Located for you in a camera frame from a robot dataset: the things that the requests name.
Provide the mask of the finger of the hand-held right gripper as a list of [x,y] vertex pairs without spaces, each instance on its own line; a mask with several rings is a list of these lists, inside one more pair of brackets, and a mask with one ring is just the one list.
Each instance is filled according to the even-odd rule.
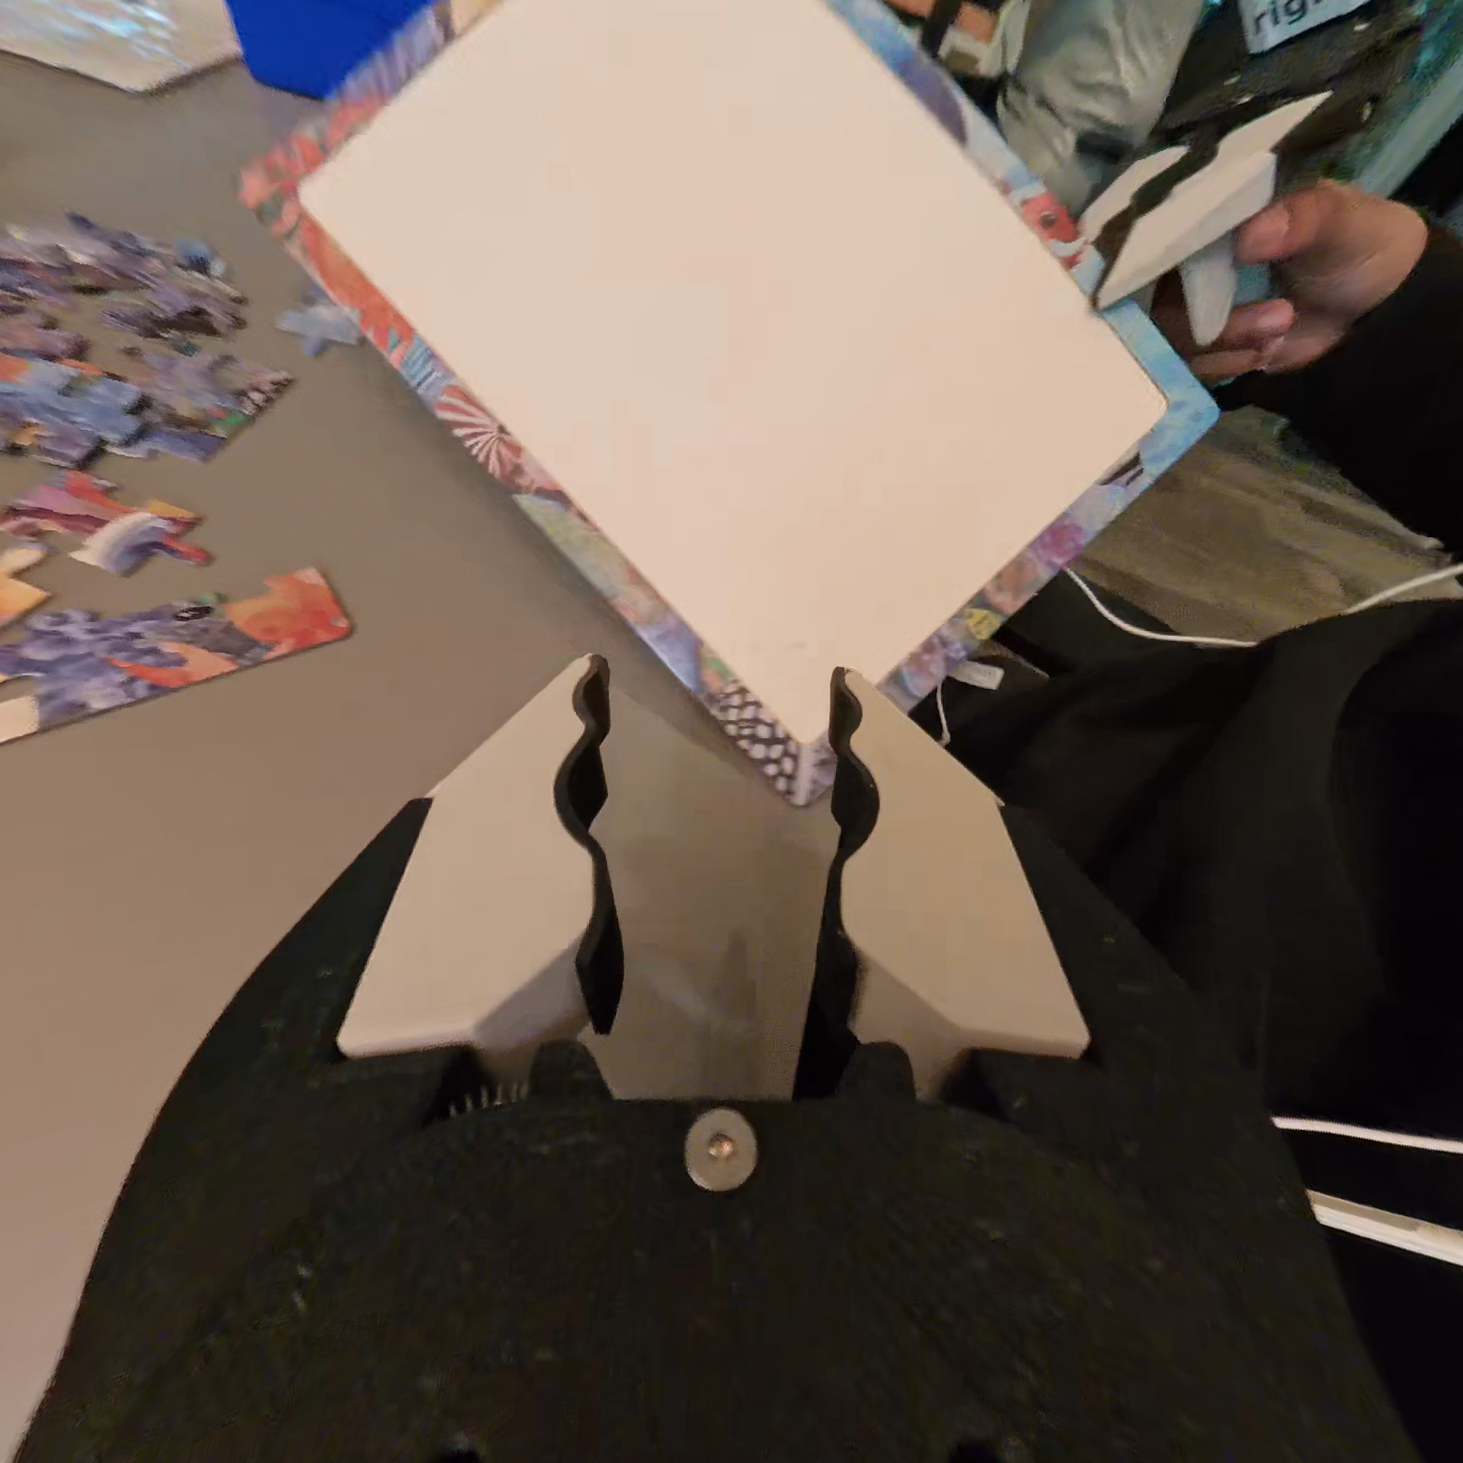
[[1116,244],[1099,244],[1104,232],[1114,225],[1123,209],[1132,209],[1130,230],[1127,232],[1128,251],[1170,251],[1193,232],[1186,215],[1174,209],[1174,199],[1137,213],[1141,189],[1161,173],[1177,166],[1189,154],[1188,147],[1170,147],[1132,161],[1121,175],[1113,178],[1107,189],[1092,199],[1083,218],[1081,230],[1100,251],[1114,251]]
[[1093,244],[1102,272],[1090,293],[1092,309],[1106,312],[1175,272],[1189,337],[1196,345],[1214,344],[1238,291],[1236,234],[1275,197],[1278,150],[1329,98],[1322,91],[1290,100],[1228,129],[1201,126],[1188,141],[1172,145],[1189,152],[1139,190],[1137,213],[1174,199],[1193,232],[1172,249],[1127,249],[1132,209],[1123,209],[1099,239],[1118,249]]

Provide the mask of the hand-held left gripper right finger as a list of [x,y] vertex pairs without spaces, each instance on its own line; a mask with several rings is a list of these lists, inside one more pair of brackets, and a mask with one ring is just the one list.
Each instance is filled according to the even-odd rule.
[[834,859],[796,1096],[891,1044],[921,1099],[965,1056],[1080,1058],[1090,1035],[999,800],[851,669],[831,680]]

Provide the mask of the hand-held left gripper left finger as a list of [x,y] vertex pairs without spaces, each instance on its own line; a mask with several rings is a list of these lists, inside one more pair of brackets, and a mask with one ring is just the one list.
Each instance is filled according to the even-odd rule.
[[625,944],[592,829],[609,728],[609,664],[587,654],[432,788],[343,1056],[468,1049],[517,1082],[545,1042],[613,1031]]

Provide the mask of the colourful puzzle frame board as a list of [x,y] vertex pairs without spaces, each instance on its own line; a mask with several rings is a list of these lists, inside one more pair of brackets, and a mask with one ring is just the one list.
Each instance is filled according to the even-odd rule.
[[796,807],[1217,420],[878,4],[430,4],[240,195]]

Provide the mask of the person's right forearm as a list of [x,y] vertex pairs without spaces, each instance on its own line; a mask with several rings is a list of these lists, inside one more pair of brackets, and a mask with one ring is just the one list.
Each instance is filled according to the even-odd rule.
[[1461,248],[1428,225],[1407,279],[1297,371],[1215,392],[1261,410],[1417,537],[1461,556]]

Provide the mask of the person's right hand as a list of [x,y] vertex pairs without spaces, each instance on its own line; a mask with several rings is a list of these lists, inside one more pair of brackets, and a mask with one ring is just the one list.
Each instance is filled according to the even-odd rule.
[[1149,316],[1198,380],[1297,371],[1398,291],[1430,236],[1412,208],[1325,180],[1275,199],[1235,234],[1236,263],[1271,269],[1275,298],[1236,305],[1207,345],[1189,331],[1179,284],[1156,290]]

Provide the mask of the grey cloth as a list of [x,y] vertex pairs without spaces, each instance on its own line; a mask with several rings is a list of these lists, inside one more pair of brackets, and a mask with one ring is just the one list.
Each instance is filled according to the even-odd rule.
[[1203,2],[1017,4],[996,96],[1003,140],[1071,216],[1153,133]]

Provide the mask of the large purple orange puzzle piece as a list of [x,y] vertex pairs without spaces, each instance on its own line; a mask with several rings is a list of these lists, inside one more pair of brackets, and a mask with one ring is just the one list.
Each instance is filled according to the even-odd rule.
[[3,641],[1,742],[26,741],[179,690],[331,647],[352,619],[318,570],[249,598],[186,598],[122,615],[57,610]]

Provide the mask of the pile of jigsaw puzzle pieces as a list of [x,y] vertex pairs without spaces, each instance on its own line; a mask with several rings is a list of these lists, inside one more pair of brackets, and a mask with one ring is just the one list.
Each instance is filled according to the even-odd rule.
[[108,464],[210,464],[294,384],[228,350],[247,298],[226,260],[64,213],[1,232],[1,448],[45,479],[3,495],[1,626],[38,612],[31,573],[62,549],[116,579],[155,559],[207,568],[202,518],[127,500]]

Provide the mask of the blue puzzle box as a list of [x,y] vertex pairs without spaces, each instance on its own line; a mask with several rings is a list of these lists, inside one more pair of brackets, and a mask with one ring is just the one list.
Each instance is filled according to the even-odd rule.
[[428,2],[226,2],[244,67],[261,86],[320,100]]

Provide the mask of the laminated instruction sheet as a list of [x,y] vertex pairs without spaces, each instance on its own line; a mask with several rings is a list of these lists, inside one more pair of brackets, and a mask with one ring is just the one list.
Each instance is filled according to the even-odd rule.
[[1,2],[1,51],[137,96],[242,58],[224,2]]

